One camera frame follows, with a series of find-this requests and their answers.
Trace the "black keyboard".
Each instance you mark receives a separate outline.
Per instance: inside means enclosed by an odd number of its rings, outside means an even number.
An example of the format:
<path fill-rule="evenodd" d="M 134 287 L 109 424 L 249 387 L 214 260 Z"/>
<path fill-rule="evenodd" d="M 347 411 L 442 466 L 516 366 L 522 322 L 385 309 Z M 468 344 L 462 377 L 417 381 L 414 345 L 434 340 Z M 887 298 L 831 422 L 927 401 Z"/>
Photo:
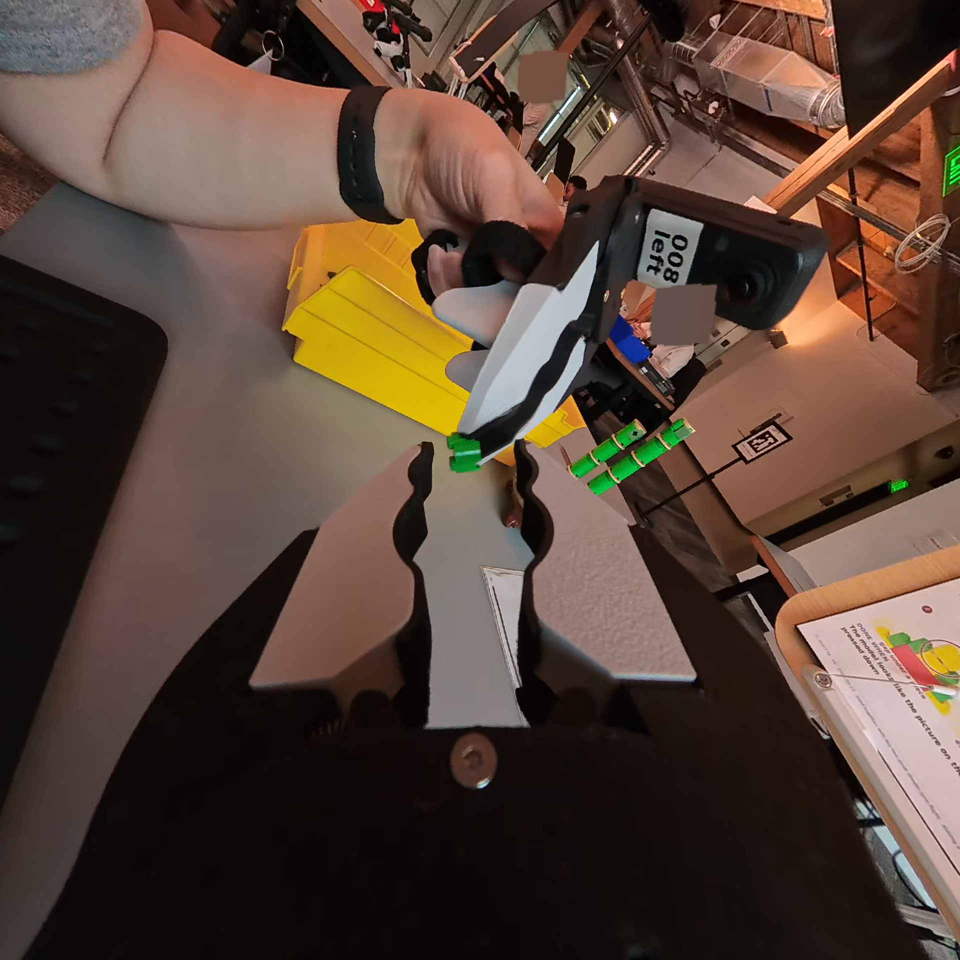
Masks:
<path fill-rule="evenodd" d="M 149 317 L 1 258 L 1 802 L 168 341 Z"/>

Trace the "black wristband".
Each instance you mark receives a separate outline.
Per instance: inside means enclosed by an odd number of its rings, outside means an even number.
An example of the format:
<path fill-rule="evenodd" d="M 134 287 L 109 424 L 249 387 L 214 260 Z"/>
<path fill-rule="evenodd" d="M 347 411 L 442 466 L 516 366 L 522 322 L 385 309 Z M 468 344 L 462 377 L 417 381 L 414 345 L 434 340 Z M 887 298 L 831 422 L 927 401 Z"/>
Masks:
<path fill-rule="evenodd" d="M 359 86 L 349 90 L 338 117 L 336 160 L 340 197 L 362 221 L 388 226 L 402 223 L 387 208 L 377 171 L 376 118 L 381 102 L 397 88 Z"/>

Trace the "instruction sheet on wooden stand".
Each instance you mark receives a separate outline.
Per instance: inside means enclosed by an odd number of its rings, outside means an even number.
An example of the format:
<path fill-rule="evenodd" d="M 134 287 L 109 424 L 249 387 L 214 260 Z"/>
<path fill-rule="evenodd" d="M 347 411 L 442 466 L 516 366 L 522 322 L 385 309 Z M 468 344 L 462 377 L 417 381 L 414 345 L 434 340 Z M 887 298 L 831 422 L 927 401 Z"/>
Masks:
<path fill-rule="evenodd" d="M 959 547 L 817 587 L 778 649 L 958 939 Z"/>

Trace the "yellow plastic bin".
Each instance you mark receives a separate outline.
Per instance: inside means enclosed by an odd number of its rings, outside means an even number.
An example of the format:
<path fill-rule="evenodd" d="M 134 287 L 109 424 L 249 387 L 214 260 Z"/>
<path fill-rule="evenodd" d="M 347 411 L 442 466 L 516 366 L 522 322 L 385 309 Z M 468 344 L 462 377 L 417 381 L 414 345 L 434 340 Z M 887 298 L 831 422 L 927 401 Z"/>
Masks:
<path fill-rule="evenodd" d="M 421 242 L 412 220 L 307 226 L 294 248 L 283 329 L 300 366 L 450 435 L 468 393 L 447 365 L 472 341 L 421 296 L 411 262 Z"/>

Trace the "person's left forearm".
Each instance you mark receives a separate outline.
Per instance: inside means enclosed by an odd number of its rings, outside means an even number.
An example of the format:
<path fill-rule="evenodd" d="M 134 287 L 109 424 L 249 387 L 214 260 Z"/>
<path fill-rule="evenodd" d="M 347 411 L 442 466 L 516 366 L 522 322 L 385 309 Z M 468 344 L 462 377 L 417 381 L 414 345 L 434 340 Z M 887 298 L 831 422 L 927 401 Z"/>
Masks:
<path fill-rule="evenodd" d="M 2 133 L 69 186 L 124 210 L 214 230 L 354 220 L 339 189 L 344 90 L 268 77 L 195 41 L 138 32 L 105 63 L 2 72 Z"/>

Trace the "white paper sheet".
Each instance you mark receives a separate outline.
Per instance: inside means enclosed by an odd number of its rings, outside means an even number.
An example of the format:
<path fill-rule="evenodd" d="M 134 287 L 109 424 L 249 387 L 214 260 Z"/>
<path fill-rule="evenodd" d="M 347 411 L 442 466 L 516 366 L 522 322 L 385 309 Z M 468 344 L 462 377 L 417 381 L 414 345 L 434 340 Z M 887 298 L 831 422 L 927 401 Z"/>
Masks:
<path fill-rule="evenodd" d="M 518 657 L 523 571 L 482 566 L 481 573 L 510 683 L 513 690 L 518 690 L 522 684 Z"/>

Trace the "white and black toy robot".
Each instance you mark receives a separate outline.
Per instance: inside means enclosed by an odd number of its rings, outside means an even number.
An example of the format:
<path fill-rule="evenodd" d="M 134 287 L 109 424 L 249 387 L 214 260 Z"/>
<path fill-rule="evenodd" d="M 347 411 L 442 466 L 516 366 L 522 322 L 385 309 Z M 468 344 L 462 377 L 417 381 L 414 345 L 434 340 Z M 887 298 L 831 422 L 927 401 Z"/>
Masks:
<path fill-rule="evenodd" d="M 410 54 L 411 38 L 425 43 L 433 33 L 404 1 L 359 1 L 365 31 L 373 39 L 374 53 L 387 63 L 408 89 L 421 83 L 415 78 Z"/>

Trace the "grey desk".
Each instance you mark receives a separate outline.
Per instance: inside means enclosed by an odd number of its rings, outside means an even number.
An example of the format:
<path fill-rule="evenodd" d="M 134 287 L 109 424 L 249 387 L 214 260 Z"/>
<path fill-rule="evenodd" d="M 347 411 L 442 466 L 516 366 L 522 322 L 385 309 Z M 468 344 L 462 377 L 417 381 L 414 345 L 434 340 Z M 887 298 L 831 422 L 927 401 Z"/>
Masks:
<path fill-rule="evenodd" d="M 443 438 L 294 364 L 295 229 L 159 223 L 55 186 L 2 254 L 155 320 L 169 354 L 2 814 L 2 958 L 53 908 L 128 738 L 296 536 Z"/>

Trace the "person's left hand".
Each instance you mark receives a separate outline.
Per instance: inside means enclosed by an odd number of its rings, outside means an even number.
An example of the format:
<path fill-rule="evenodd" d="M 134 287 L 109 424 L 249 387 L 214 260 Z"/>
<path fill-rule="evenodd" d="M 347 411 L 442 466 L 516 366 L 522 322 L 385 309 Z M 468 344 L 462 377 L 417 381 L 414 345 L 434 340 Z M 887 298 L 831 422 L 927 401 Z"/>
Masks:
<path fill-rule="evenodd" d="M 549 248 L 564 217 L 497 124 L 446 94 L 393 89 L 373 122 L 384 207 L 421 235 L 446 230 L 464 242 L 491 222 L 511 222 Z"/>

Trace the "blue bin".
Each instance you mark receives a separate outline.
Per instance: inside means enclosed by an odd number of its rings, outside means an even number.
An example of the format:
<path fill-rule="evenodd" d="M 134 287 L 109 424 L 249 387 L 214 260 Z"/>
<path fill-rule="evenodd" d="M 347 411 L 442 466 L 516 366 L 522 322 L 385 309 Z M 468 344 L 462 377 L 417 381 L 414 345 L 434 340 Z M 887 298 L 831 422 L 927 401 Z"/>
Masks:
<path fill-rule="evenodd" d="M 607 339 L 631 364 L 641 365 L 652 355 L 651 348 L 638 335 L 630 322 L 620 315 L 616 317 Z"/>

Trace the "silver ventilation duct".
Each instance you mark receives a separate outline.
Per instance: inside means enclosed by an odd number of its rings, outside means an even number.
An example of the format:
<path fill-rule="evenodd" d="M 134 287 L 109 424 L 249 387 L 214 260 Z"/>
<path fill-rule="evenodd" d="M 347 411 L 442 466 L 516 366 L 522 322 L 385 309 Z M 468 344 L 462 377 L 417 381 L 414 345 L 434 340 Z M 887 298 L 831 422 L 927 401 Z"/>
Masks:
<path fill-rule="evenodd" d="M 841 80 L 792 50 L 721 30 L 690 33 L 665 50 L 702 88 L 768 116 L 838 130 L 846 116 Z"/>

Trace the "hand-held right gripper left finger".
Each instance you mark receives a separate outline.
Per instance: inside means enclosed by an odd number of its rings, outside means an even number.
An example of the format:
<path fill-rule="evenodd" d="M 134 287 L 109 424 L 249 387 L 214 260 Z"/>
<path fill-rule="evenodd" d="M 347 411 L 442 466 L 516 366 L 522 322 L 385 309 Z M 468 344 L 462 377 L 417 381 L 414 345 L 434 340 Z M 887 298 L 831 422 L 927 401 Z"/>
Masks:
<path fill-rule="evenodd" d="M 341 714 L 383 694 L 424 727 L 431 623 L 423 571 L 434 445 L 415 444 L 319 527 L 250 677 L 253 690 L 323 690 Z"/>

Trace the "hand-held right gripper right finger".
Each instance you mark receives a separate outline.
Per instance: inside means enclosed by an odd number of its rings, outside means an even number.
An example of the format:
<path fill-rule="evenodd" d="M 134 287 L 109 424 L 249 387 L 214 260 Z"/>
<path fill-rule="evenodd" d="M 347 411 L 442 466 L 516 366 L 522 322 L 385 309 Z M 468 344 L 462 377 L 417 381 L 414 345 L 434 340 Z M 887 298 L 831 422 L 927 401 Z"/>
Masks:
<path fill-rule="evenodd" d="M 515 444 L 523 574 L 522 686 L 692 683 L 697 672 L 627 518 L 546 450 Z"/>

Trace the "black and white marker sign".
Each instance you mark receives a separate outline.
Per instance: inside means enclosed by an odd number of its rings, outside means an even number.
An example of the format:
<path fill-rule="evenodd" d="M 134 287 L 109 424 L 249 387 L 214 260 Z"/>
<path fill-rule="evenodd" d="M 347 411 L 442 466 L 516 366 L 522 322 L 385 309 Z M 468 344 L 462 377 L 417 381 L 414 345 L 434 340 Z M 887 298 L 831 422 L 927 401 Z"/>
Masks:
<path fill-rule="evenodd" d="M 715 477 L 725 473 L 730 468 L 738 464 L 746 466 L 757 462 L 774 450 L 778 450 L 789 444 L 792 442 L 792 439 L 792 436 L 781 424 L 777 422 L 776 419 L 773 418 L 764 422 L 761 426 L 758 426 L 745 437 L 740 438 L 732 445 L 731 448 L 735 456 L 731 461 L 724 463 L 713 471 L 702 474 L 702 476 L 692 484 L 676 490 L 665 499 L 654 504 L 654 506 L 643 510 L 641 522 L 648 522 L 649 518 L 652 517 L 656 512 L 666 507 L 668 504 L 673 503 L 675 500 L 678 500 L 691 493 L 698 487 L 704 484 L 714 483 Z"/>

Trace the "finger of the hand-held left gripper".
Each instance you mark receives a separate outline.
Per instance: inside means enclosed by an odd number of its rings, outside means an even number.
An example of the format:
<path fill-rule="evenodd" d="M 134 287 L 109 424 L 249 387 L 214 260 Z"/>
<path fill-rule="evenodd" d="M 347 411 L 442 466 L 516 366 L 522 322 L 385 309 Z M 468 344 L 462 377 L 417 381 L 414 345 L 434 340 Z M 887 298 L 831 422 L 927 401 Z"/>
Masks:
<path fill-rule="evenodd" d="M 490 359 L 489 384 L 476 390 L 483 405 L 476 415 L 479 464 L 523 439 L 565 400 L 586 353 L 580 333 L 561 333 L 544 346 L 518 345 L 502 360 Z"/>
<path fill-rule="evenodd" d="M 529 282 L 523 286 L 502 281 L 486 287 L 456 291 L 456 329 L 482 342 L 490 341 L 482 366 L 470 386 L 458 432 L 476 440 L 477 414 L 483 401 L 477 390 L 490 384 L 489 360 L 505 359 L 517 346 L 545 347 L 549 352 L 562 333 L 588 334 L 577 327 L 594 284 L 600 243 L 586 249 L 577 268 L 552 258 L 543 266 L 551 278 L 558 269 L 564 286 Z"/>

